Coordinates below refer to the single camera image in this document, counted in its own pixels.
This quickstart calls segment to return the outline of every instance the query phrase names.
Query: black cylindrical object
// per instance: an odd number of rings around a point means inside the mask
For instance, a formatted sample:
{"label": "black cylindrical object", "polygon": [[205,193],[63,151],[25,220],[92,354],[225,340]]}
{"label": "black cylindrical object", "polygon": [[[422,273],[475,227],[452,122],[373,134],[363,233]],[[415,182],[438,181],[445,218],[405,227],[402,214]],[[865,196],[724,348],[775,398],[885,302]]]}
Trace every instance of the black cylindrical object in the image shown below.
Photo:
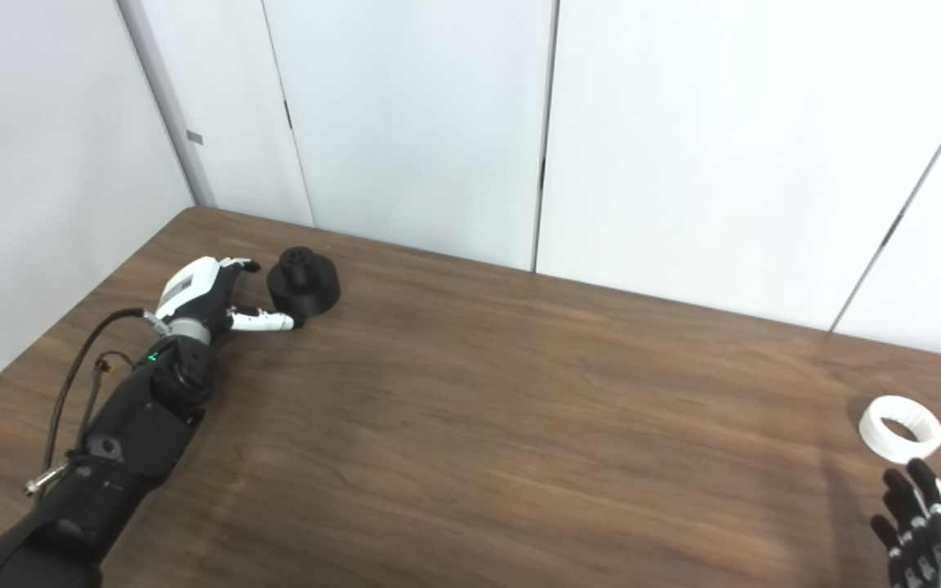
{"label": "black cylindrical object", "polygon": [[278,257],[268,273],[268,290],[275,309],[288,314],[296,327],[324,314],[340,299],[336,265],[306,247],[292,247]]}

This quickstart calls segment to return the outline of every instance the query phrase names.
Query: robotic hand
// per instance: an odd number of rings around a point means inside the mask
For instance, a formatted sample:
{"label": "robotic hand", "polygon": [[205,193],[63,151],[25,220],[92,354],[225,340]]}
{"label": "robotic hand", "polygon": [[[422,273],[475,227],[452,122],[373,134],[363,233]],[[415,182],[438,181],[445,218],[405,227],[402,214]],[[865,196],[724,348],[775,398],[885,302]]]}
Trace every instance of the robotic hand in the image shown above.
{"label": "robotic hand", "polygon": [[[303,327],[340,298],[335,265],[296,247],[283,253],[268,277],[272,301],[284,312],[231,305],[239,275],[258,269],[245,258],[199,258],[169,279],[156,312],[126,309],[95,328],[57,399],[47,470],[27,484],[36,505],[0,536],[0,588],[100,586],[100,562],[145,496],[165,483],[202,423],[212,398],[212,340],[228,331]],[[66,461],[49,469],[74,373],[96,336],[121,317],[143,318],[161,338],[134,362],[93,420],[83,418]]]}
{"label": "robotic hand", "polygon": [[877,514],[870,526],[888,548],[893,588],[941,588],[941,480],[921,459],[907,472],[912,483],[899,470],[885,472],[885,506],[896,525]]}

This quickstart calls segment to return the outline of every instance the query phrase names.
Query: white plastic ring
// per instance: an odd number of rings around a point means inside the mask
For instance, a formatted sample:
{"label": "white plastic ring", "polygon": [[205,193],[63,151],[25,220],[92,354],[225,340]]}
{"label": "white plastic ring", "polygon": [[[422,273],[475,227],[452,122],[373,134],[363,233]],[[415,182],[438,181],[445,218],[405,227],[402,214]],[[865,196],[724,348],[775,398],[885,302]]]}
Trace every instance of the white plastic ring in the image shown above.
{"label": "white plastic ring", "polygon": [[[888,428],[885,418],[910,429],[917,440],[901,438]],[[941,425],[931,410],[916,401],[903,397],[878,397],[863,413],[859,435],[877,455],[894,464],[907,464],[912,458],[923,459],[939,449]]]}

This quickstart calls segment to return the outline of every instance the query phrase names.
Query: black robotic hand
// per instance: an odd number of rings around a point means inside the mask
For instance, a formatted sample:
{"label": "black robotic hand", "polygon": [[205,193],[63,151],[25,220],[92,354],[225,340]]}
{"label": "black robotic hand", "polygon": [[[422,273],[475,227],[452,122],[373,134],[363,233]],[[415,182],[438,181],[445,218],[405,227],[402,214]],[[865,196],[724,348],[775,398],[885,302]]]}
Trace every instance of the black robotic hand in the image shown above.
{"label": "black robotic hand", "polygon": [[899,470],[885,470],[885,506],[870,521],[888,548],[888,578],[893,588],[941,588],[941,480],[921,459],[907,464],[912,483]]}

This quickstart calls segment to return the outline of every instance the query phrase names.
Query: metal connector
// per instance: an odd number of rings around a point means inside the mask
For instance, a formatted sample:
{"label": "metal connector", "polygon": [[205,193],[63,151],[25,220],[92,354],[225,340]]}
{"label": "metal connector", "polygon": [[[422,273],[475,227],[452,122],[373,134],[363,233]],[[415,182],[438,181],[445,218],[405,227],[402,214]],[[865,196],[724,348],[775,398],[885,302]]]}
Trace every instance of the metal connector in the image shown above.
{"label": "metal connector", "polygon": [[38,491],[41,491],[42,488],[45,488],[50,483],[54,483],[57,479],[60,479],[60,476],[63,476],[64,472],[68,471],[68,468],[71,468],[71,462],[61,461],[59,465],[55,466],[55,468],[51,468],[45,472],[42,472],[38,477],[33,478],[24,484],[24,494],[27,496],[34,496],[38,494]]}
{"label": "metal connector", "polygon": [[154,331],[158,333],[159,337],[165,337],[172,330],[164,320],[158,318],[153,312],[145,311],[145,317],[143,318],[154,327]]}

